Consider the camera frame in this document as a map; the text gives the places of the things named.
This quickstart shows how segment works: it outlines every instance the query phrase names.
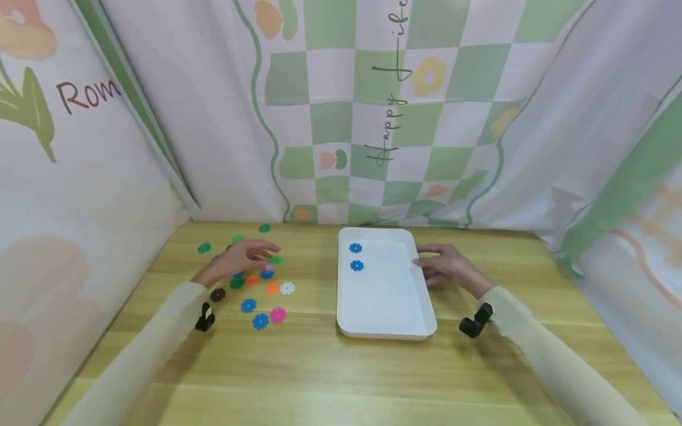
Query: white flower piece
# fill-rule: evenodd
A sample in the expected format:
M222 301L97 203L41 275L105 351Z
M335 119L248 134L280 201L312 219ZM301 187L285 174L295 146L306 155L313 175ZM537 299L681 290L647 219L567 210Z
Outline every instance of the white flower piece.
M280 293L289 295L294 292L295 288L296 286L294 286L291 281L287 281L280 286Z

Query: left hand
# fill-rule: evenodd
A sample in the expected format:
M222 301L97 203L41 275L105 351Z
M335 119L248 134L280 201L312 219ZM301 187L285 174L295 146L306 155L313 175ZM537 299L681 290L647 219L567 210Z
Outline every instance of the left hand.
M210 288L221 279L236 273L265 268L272 258L270 252L278 253L280 250L280 246L269 241L238 240L203 267L192 278L192 282Z

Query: pink flower piece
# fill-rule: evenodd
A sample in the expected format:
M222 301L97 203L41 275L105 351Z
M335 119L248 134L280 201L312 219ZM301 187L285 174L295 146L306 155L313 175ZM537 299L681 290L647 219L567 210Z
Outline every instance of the pink flower piece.
M270 320L275 323L279 323L284 321L286 318L286 311L284 310L283 307L276 307L275 309L270 312Z

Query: finger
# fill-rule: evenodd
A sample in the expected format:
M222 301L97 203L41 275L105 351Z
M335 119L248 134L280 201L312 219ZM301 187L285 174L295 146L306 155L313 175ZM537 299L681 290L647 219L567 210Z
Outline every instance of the finger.
M438 284L438 283L441 283L441 282L447 281L447 280L448 280L447 276L443 275L441 273L441 274L436 275L435 277L431 277L431 278L427 279L426 285L427 286L433 286L434 284Z
M424 272L424 278L425 279L435 277L436 275L438 275L440 273L440 272L438 272L437 269L434 269L432 267L423 268L422 271Z
M269 252L279 252L282 248L275 243L265 240L250 240L247 242L247 249L258 248L263 250L268 250Z
M260 269L263 270L267 265L270 264L269 260L251 260L251 265L247 269Z
M419 267L422 268L434 268L434 259L437 258L438 256L435 256L433 258L416 258L412 261L413 264L416 264Z
M249 249L246 251L246 256L260 256L261 258L270 259L272 255L263 249Z
M417 253L440 253L445 251L445 244L425 244L417 247Z

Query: beige sleeve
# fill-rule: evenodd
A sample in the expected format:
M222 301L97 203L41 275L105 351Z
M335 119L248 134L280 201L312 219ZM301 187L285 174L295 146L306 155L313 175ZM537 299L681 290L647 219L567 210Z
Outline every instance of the beige sleeve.
M554 336L531 311L510 292L495 287L479 302L489 303L492 321L505 336L523 351L535 373L577 425L646 425L623 396Z
M62 426L122 424L152 377L194 329L207 296L206 288L192 282L176 288L104 370Z

